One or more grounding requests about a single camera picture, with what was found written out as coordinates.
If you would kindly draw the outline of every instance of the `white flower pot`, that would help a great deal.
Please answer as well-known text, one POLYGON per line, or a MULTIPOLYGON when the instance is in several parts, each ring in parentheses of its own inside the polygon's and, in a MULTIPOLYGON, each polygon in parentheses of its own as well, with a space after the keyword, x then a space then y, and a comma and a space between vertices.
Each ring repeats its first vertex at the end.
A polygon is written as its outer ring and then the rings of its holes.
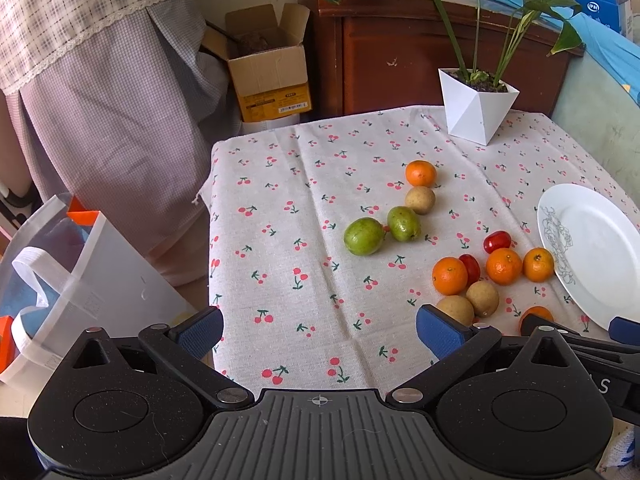
POLYGON ((449 135, 486 146, 520 94, 505 83, 507 92, 478 92, 438 69, 449 135))

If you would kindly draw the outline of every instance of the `white tablecloth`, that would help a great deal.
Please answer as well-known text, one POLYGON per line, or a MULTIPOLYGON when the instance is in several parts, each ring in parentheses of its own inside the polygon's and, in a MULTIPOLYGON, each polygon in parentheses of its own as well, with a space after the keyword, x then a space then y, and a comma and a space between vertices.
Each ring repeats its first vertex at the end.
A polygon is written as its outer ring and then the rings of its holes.
MULTIPOLYGON (((564 182, 608 197, 640 228, 632 200, 568 134, 541 114, 512 112, 487 147, 446 134, 441 107, 409 107, 300 124, 215 145, 210 196, 210 304, 224 314, 217 370, 262 388, 393 387, 435 359, 417 338, 415 313, 441 295, 431 269, 473 254, 487 233, 510 232, 521 256, 540 246, 536 205, 564 182), (404 165, 438 168, 436 206, 420 241, 387 237, 368 257, 350 254, 350 222, 403 205, 404 165)), ((530 306, 604 337, 559 281, 521 278, 499 287, 489 322, 516 335, 530 306)))

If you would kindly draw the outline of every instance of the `oval plate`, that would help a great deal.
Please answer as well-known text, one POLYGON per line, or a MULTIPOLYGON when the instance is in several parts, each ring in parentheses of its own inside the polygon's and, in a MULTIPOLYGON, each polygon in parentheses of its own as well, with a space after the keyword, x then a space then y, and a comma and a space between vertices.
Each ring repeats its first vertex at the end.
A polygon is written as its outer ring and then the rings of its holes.
POLYGON ((620 209, 587 187, 559 184, 540 197, 538 229, 587 316, 605 330, 616 316, 640 321, 640 234, 620 209))

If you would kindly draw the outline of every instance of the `white bag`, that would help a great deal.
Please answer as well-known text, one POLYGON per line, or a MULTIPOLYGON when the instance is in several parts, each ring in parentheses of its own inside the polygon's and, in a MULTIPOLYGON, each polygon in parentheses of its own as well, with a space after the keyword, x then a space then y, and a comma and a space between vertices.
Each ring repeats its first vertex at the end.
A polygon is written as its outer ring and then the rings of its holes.
MULTIPOLYGON (((66 214, 67 203, 53 197, 43 206, 47 208, 43 215, 50 221, 55 215, 66 214)), ((33 220, 34 224, 44 225, 42 218, 33 220)), ((33 225, 24 226, 25 231, 33 234, 33 225)), ((21 237, 21 230, 12 244, 20 242, 20 238, 30 238, 26 233, 21 237)), ((10 246, 8 253, 15 253, 15 248, 11 249, 10 246)), ((71 272, 38 247, 22 248, 12 263, 15 273, 36 292, 37 300, 15 316, 12 335, 20 354, 0 374, 0 381, 25 393, 40 393, 66 352, 88 327, 103 327, 111 337, 136 336, 153 323, 175 326, 195 312, 102 213, 90 228, 71 272), (38 278, 58 294, 53 305, 49 304, 38 278), (49 309, 47 317, 31 338, 24 317, 41 309, 49 309)), ((6 272, 3 261, 0 266, 3 294, 9 281, 6 272)))

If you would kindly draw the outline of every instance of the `red fruit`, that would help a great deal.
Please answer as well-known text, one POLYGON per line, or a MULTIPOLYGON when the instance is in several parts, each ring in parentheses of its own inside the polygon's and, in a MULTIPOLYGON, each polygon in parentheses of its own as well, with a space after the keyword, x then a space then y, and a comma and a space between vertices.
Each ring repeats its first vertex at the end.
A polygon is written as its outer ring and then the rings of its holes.
POLYGON ((471 286, 480 279, 480 265, 471 254, 463 254, 458 258, 466 267, 466 286, 471 286))
POLYGON ((507 231, 496 231, 484 239, 482 246, 488 254, 496 249, 508 249, 511 247, 511 235, 507 231))

